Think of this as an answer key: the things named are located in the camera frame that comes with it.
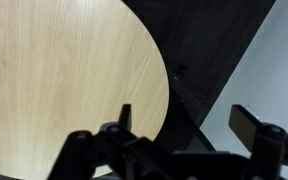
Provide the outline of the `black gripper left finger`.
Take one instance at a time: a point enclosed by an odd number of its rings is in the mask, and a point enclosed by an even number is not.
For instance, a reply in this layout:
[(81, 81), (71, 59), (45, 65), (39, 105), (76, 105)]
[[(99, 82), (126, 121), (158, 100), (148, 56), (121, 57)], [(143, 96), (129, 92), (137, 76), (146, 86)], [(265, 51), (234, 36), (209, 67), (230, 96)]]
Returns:
[(132, 110), (130, 104), (124, 104), (121, 108), (121, 112), (118, 118), (119, 125), (130, 131), (132, 125)]

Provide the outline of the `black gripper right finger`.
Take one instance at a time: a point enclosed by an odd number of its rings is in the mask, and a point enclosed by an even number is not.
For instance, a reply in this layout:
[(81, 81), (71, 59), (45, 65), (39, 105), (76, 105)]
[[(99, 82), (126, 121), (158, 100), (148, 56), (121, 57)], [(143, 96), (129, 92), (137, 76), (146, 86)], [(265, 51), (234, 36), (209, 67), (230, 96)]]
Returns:
[(231, 106), (229, 127), (249, 152), (252, 151), (257, 129), (261, 126), (262, 123), (245, 107), (238, 104)]

